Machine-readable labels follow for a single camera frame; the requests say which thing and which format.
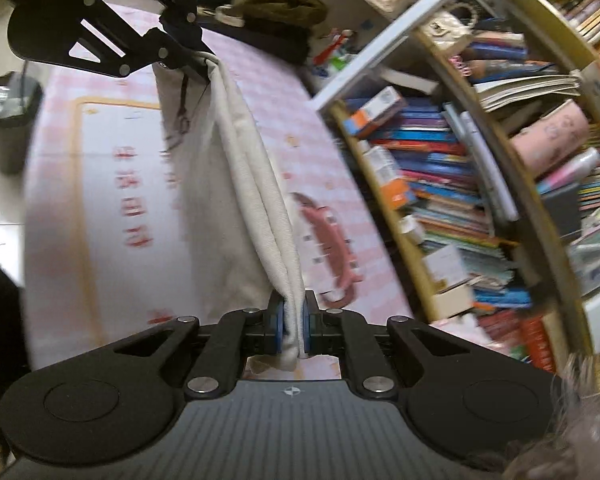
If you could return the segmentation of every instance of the yellow border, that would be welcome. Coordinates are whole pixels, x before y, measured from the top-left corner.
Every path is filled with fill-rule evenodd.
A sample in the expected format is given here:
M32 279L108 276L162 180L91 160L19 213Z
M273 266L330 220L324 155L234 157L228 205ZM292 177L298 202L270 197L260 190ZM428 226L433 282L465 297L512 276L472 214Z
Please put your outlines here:
M105 345L108 341L105 337L105 331L102 326L100 316L100 307L96 296L96 284L91 269L91 259L89 254L89 244L87 243L87 229L84 215L84 200L82 195L82 107L84 105L111 105L126 106L129 108L145 108L149 110L159 110L157 103L147 103L133 100L109 99L104 97L81 97L74 100L74 120L73 131L70 141L70 158L73 161L74 176L74 205L77 222L75 225L75 240L77 243L78 266L80 267L80 288L82 296L86 301L87 312L90 318L91 336L94 344L99 347Z

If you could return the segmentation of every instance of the pink cylinder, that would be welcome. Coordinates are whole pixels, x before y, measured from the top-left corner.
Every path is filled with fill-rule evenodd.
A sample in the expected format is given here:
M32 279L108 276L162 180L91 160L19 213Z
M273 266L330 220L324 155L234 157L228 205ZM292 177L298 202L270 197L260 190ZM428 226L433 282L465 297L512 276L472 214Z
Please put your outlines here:
M529 173L535 178L555 166L589 137L589 122L572 100L511 139Z

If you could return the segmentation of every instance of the white cloth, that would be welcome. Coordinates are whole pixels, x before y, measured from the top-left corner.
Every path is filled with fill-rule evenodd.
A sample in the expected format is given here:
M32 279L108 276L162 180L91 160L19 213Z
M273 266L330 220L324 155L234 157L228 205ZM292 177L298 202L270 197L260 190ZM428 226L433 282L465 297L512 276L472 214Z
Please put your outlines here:
M285 299L280 368L304 354L304 283L282 193L255 122L216 56L196 53L210 83L190 78L188 131L180 132L183 74L154 65L164 135L172 146L189 222L194 280L203 312L217 321L231 310L265 308L275 288Z

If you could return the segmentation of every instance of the pile of clothes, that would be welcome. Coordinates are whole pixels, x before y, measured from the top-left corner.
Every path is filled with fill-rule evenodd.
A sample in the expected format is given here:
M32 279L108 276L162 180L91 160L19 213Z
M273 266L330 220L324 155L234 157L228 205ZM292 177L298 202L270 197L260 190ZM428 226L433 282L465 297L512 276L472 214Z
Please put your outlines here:
M307 58L308 40L323 22L327 8L320 0L198 0L203 28L249 43L293 64Z

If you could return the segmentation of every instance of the gray ribbed panel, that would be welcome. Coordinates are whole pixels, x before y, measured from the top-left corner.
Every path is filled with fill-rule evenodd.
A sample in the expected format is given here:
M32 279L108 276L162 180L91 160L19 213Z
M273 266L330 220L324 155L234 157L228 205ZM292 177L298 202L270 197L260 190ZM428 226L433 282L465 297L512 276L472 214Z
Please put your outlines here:
M300 388L295 396L284 393ZM3 480L459 480L476 476L424 446L397 408L344 381L239 381L192 402L158 443L94 468L19 460Z

